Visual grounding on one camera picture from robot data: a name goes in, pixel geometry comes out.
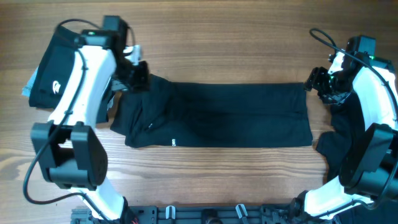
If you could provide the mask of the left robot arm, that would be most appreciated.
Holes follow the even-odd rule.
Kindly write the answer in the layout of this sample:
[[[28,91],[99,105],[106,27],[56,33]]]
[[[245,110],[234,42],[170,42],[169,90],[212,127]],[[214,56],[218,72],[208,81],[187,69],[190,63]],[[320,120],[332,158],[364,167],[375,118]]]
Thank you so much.
[[[43,178],[88,206],[87,223],[137,223],[127,200],[107,179],[107,153],[94,129],[107,120],[117,91],[149,89],[141,48],[128,45],[132,28],[119,16],[74,33],[59,23],[34,79],[30,105],[51,108],[47,122],[30,132],[33,166]]]

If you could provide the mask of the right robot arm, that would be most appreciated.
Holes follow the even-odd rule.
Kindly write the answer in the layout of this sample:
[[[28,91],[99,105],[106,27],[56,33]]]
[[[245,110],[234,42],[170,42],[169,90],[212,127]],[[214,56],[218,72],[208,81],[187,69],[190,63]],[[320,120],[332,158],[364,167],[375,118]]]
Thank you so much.
[[[397,90],[392,63],[376,57],[376,40],[359,35],[345,49],[331,37],[319,42],[335,52],[330,68],[315,67],[304,89],[316,89],[324,104],[343,105],[351,95],[359,99],[364,133],[354,141],[339,174],[316,190],[292,200],[289,217],[302,223],[332,220],[362,205],[375,210],[397,201]]]

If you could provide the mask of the black polo shirt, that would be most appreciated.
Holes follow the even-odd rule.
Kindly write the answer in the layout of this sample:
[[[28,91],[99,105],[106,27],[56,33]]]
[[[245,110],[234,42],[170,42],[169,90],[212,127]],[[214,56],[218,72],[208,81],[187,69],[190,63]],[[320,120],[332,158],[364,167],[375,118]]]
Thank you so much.
[[[205,84],[152,76],[150,88],[119,99],[112,131],[129,147],[309,146],[301,83]]]

